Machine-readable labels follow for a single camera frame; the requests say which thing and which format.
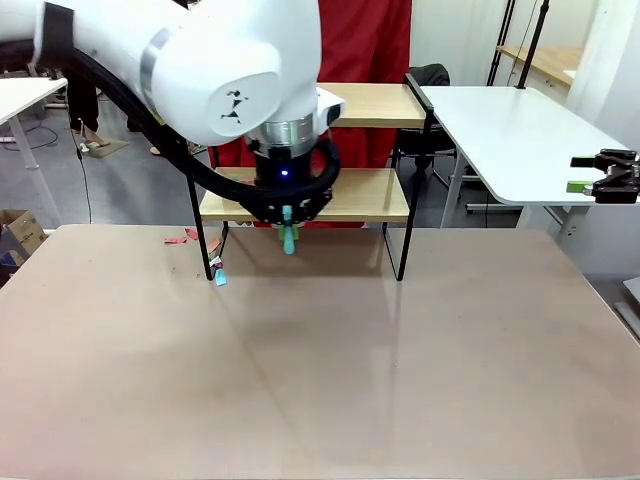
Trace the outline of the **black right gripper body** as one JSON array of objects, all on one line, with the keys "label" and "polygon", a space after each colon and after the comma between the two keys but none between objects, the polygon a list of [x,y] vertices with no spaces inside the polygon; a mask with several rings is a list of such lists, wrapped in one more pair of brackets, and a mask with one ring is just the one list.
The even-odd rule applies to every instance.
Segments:
[{"label": "black right gripper body", "polygon": [[639,164],[612,165],[604,179],[592,185],[597,204],[635,204],[639,198]]}]

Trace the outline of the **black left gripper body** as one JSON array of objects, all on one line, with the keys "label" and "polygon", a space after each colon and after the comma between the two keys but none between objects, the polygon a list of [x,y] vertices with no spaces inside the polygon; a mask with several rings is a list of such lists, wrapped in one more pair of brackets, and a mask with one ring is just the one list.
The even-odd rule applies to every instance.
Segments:
[{"label": "black left gripper body", "polygon": [[314,180],[312,155],[314,148],[300,146],[268,146],[252,143],[255,159],[254,184],[259,187],[302,186]]}]

